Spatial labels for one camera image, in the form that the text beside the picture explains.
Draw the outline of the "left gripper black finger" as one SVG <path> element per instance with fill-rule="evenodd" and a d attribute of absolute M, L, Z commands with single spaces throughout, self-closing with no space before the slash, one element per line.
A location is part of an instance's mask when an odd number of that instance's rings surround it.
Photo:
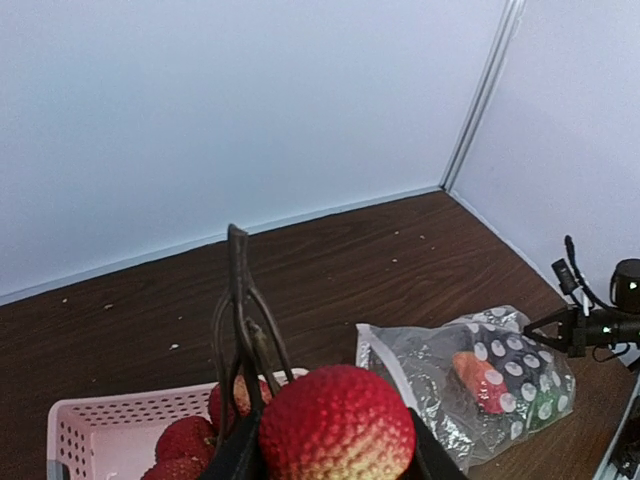
<path fill-rule="evenodd" d="M 265 460 L 259 446 L 259 427 L 265 406 L 237 420 L 231 434 L 216 450 L 200 480 L 262 480 Z"/>

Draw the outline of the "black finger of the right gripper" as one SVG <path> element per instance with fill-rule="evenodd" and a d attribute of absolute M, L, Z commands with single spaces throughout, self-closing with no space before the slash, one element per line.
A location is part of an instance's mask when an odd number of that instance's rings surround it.
<path fill-rule="evenodd" d="M 416 432 L 416 447 L 405 478 L 407 480 L 468 480 L 442 445 L 419 417 L 409 408 Z"/>

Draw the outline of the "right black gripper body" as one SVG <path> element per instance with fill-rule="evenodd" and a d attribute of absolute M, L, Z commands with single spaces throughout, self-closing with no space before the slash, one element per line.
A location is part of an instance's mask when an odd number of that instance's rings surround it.
<path fill-rule="evenodd" d="M 588 347 L 600 344 L 596 325 L 590 322 L 590 317 L 584 315 L 584 311 L 570 305 L 567 310 L 567 318 L 564 321 L 564 340 L 567 344 L 568 357 L 584 357 Z"/>

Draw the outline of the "fake lychee bunch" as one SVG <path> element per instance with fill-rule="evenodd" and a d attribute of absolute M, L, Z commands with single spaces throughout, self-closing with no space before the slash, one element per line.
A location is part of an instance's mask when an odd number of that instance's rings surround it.
<path fill-rule="evenodd" d="M 265 406 L 264 479 L 398 479 L 416 432 L 401 395 L 375 373 L 330 365 L 295 376 L 284 339 L 248 265 L 249 235 L 227 229 L 228 286 L 210 321 L 219 392 L 214 446 L 198 419 L 159 437 L 146 479 L 199 479 L 237 420 Z"/>

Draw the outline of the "clear zip top bag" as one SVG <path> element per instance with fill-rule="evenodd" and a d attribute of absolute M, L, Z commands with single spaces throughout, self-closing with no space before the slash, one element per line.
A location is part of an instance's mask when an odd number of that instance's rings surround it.
<path fill-rule="evenodd" d="M 389 382 L 467 472 L 573 410 L 565 359 L 524 334 L 511 305 L 437 328 L 359 323 L 356 364 Z"/>

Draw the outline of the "pink plastic basket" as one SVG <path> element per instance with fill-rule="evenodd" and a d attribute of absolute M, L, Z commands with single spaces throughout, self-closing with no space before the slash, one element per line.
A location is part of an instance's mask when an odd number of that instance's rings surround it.
<path fill-rule="evenodd" d="M 47 427 L 48 479 L 139 479 L 155 463 L 164 429 L 208 417 L 216 384 L 56 402 Z"/>

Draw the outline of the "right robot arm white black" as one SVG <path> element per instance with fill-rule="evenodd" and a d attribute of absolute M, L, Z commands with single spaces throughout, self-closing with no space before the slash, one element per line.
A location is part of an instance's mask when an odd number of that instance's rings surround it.
<path fill-rule="evenodd" d="M 491 433 L 516 441 L 566 416 L 575 397 L 575 379 L 561 355 L 584 356 L 598 349 L 639 342 L 639 261 L 620 261 L 610 280 L 609 302 L 589 287 L 567 251 L 552 269 L 572 304 L 533 323 L 510 325 L 492 315 L 448 324 L 454 345 L 445 356 L 454 385 L 471 413 L 490 420 Z"/>

